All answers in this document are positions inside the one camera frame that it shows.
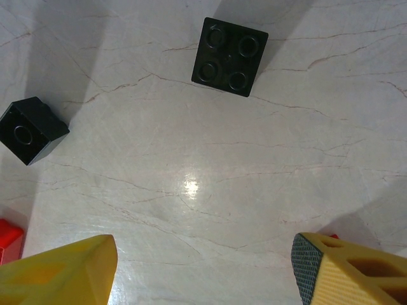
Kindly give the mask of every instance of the white marble surface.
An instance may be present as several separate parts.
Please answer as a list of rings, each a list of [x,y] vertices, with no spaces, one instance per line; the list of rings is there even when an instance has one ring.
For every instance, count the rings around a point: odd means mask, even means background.
[[[267,31],[251,96],[190,81],[205,17]],[[407,255],[404,0],[0,0],[0,112],[71,134],[0,146],[24,255],[116,238],[110,304],[300,304],[300,231]]]

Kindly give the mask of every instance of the black duplo block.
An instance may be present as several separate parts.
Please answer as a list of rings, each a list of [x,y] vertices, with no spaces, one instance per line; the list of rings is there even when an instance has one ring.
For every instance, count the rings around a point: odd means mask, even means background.
[[[192,81],[248,97],[267,39],[265,32],[205,18]]]
[[[0,141],[26,165],[49,154],[69,133],[37,97],[13,102],[0,118]]]

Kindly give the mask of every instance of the red toy block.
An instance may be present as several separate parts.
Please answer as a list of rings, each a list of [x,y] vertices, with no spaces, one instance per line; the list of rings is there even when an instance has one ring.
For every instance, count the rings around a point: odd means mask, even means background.
[[[0,219],[0,265],[16,261],[20,258],[24,231]]]

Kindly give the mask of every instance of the marble floor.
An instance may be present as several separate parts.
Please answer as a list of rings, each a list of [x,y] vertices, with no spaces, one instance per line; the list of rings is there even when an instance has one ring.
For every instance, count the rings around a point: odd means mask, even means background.
[[[191,82],[205,17],[269,33],[249,98]],[[301,304],[301,231],[407,256],[405,0],[0,0],[0,112],[69,136],[0,146],[24,255],[116,238],[110,304]]]

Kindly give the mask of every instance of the toy block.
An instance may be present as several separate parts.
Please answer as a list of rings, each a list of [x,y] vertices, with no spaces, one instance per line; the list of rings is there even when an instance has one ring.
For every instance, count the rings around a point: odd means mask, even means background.
[[[0,219],[0,265],[20,258],[24,231],[5,219]]]
[[[69,133],[37,97],[12,102],[0,118],[0,141],[25,165],[49,154]]]
[[[315,233],[294,238],[303,304],[407,304],[407,259]]]
[[[0,267],[1,305],[107,304],[117,267],[111,235],[98,235]]]
[[[260,30],[205,18],[192,81],[248,97],[267,39]]]

